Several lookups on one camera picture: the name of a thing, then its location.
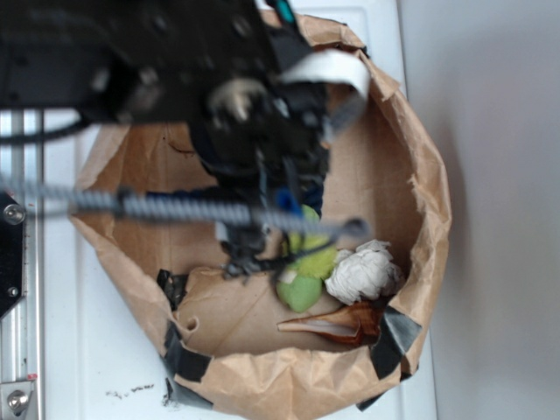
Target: green plush toy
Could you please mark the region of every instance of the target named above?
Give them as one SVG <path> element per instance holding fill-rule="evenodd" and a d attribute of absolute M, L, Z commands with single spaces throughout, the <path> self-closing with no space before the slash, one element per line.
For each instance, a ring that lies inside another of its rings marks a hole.
<path fill-rule="evenodd" d="M 303 206 L 304 217 L 318 221 L 319 216 L 311 207 Z M 328 241 L 327 236 L 290 234 L 290 252 L 313 249 Z M 284 254 L 288 254 L 284 244 Z M 276 284 L 276 292 L 282 302 L 295 312 L 305 312 L 317 303 L 323 290 L 323 281 L 333 271 L 337 250 L 332 245 L 314 254 L 305 256 L 289 265 Z"/>

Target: brown paper bag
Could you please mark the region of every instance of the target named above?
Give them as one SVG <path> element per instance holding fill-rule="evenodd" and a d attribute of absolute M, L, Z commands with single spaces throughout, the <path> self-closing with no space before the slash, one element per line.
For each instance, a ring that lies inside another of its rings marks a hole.
<path fill-rule="evenodd" d="M 391 242 L 395 262 L 407 274 L 385 311 L 375 346 L 350 348 L 314 334 L 278 332 L 276 323 L 294 313 L 279 303 L 264 275 L 246 286 L 221 279 L 217 267 L 226 256 L 210 224 L 73 218 L 176 373 L 175 381 L 215 410 L 254 419 L 321 417 L 366 402 L 414 374 L 444 274 L 451 224 L 441 157 L 398 84 L 368 60 L 346 26 L 314 17 L 299 23 L 313 46 L 353 53 L 371 72 L 366 113 L 332 147 L 323 213 L 325 220 L 366 219 L 374 238 Z M 339 88 L 332 92 L 342 95 Z M 125 185 L 141 193 L 213 184 L 194 154 L 188 128 L 161 124 L 103 128 L 78 187 L 115 191 Z M 191 273 L 174 314 L 156 283 L 160 269 Z M 309 313 L 337 305 L 324 296 Z"/>

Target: metal bracket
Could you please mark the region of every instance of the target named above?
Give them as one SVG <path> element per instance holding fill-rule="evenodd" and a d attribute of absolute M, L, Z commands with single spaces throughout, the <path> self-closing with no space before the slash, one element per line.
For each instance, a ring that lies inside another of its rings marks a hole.
<path fill-rule="evenodd" d="M 25 210 L 0 192 L 0 319 L 24 295 Z"/>
<path fill-rule="evenodd" d="M 0 383 L 0 420 L 38 420 L 39 406 L 32 381 Z"/>

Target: gray wall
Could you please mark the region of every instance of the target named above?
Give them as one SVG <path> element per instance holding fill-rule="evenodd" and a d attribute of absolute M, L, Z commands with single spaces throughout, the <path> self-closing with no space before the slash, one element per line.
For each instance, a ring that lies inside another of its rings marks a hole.
<path fill-rule="evenodd" d="M 399 6 L 454 212 L 431 328 L 439 419 L 560 418 L 560 2 Z"/>

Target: crumpled white paper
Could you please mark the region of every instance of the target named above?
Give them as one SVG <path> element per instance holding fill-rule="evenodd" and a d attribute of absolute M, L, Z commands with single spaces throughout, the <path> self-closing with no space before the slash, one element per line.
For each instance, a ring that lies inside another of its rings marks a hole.
<path fill-rule="evenodd" d="M 339 251 L 336 267 L 325 280 L 326 290 L 340 302 L 351 305 L 362 298 L 376 300 L 390 296 L 404 286 L 401 269 L 394 265 L 387 251 L 389 242 L 373 240 L 360 245 L 353 253 Z"/>

